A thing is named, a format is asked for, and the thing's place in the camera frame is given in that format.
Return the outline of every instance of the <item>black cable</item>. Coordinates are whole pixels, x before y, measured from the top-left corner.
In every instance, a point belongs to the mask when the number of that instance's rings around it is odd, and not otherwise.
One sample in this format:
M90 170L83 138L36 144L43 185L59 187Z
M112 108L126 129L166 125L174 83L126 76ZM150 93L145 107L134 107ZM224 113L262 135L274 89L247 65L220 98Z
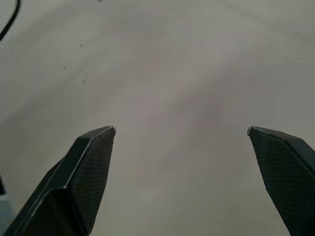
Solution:
M6 24L6 26L3 28L3 30L0 33L0 41L5 37L5 35L8 33L9 29L13 25L17 15L19 14L20 6L21 6L21 0L16 0L15 10L11 16L11 19L8 21L8 23Z

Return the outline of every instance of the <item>gray floor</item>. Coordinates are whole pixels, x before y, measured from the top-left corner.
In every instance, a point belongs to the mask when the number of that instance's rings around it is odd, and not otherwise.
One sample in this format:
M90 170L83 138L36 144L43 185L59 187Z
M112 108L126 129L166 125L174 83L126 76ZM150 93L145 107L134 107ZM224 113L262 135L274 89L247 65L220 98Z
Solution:
M314 1L23 2L0 44L17 210L77 136L115 125L92 235L288 235L246 131L315 147Z

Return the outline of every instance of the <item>concrete floor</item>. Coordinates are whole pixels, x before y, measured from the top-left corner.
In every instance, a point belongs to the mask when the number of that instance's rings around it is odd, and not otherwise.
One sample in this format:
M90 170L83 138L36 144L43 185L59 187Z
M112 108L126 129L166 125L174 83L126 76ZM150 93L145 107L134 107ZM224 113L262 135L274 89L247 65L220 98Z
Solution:
M115 125L92 235L288 235L246 131L315 147L314 1L22 3L0 44L0 173L17 211L77 136Z

